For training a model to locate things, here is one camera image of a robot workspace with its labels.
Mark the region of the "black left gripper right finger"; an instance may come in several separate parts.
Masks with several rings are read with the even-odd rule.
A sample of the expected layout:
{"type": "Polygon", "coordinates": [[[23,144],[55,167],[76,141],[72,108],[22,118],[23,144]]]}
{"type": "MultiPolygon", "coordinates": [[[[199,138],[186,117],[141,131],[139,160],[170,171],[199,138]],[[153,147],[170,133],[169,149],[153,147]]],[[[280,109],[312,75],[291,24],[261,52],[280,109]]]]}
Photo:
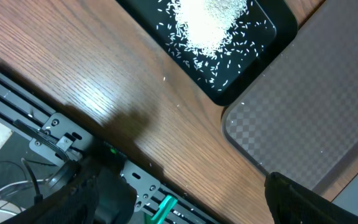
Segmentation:
{"type": "Polygon", "coordinates": [[[358,216],[279,172],[269,173],[264,187],[265,199],[275,224],[358,223],[358,216]]]}

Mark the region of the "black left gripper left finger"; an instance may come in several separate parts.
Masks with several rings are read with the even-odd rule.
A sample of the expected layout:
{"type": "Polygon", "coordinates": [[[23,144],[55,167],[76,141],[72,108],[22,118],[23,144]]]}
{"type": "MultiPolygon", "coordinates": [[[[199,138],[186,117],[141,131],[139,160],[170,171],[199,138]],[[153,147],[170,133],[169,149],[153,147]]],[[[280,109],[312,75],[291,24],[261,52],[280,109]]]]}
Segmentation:
{"type": "Polygon", "coordinates": [[[76,178],[60,190],[20,214],[8,219],[12,224],[93,223],[99,204],[95,175],[76,178]]]}

